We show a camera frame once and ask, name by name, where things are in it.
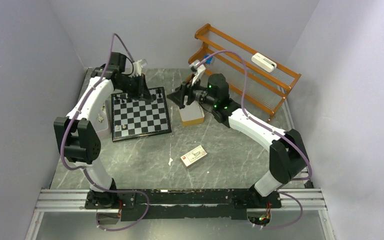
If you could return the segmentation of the black rook corner board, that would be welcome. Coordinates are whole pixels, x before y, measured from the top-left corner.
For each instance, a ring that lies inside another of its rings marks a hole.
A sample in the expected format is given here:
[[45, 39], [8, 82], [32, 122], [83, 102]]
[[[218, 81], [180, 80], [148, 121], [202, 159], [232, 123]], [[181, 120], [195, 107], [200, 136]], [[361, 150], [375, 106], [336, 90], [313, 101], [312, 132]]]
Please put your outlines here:
[[161, 89], [161, 87], [156, 89], [156, 94], [157, 94], [157, 98], [161, 98], [162, 97], [162, 89]]

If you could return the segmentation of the black piece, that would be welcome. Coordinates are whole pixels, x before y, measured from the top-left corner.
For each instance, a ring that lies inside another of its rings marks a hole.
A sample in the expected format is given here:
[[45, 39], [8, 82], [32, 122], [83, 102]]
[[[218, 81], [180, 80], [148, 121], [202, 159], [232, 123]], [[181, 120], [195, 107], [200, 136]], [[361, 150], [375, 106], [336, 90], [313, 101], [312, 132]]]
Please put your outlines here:
[[120, 98], [121, 98], [121, 103], [125, 103], [125, 100], [126, 100], [126, 96], [124, 95], [124, 94], [122, 94], [121, 96], [120, 96]]

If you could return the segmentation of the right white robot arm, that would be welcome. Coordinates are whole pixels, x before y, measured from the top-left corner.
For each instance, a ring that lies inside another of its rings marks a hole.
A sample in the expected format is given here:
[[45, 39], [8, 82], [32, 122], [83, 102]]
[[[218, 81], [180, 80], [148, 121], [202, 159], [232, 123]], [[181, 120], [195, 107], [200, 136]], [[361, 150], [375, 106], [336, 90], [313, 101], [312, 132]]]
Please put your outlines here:
[[196, 102], [212, 106], [213, 118], [228, 128], [245, 134], [269, 153], [269, 170], [253, 184], [250, 202], [262, 207], [269, 194], [291, 182], [308, 167], [309, 159], [301, 135], [295, 129], [283, 130], [249, 113], [230, 97], [229, 84], [222, 74], [212, 74], [207, 86], [188, 79], [167, 95], [180, 109]]

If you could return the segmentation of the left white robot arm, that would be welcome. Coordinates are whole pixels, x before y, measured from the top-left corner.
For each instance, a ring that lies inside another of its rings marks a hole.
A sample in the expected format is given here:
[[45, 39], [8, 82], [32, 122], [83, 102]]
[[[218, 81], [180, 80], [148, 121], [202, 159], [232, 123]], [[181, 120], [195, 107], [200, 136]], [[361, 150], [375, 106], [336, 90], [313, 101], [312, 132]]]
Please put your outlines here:
[[[132, 72], [125, 73], [126, 61]], [[101, 140], [93, 123], [107, 98], [115, 90], [125, 93], [128, 99], [150, 103], [156, 99], [151, 94], [142, 69], [145, 59], [133, 61], [132, 57], [111, 52], [107, 63], [96, 67], [90, 75], [87, 89], [76, 106], [53, 123], [62, 164], [70, 171], [82, 170], [89, 182], [89, 197], [104, 207], [112, 208], [119, 200], [115, 181], [99, 159]]]

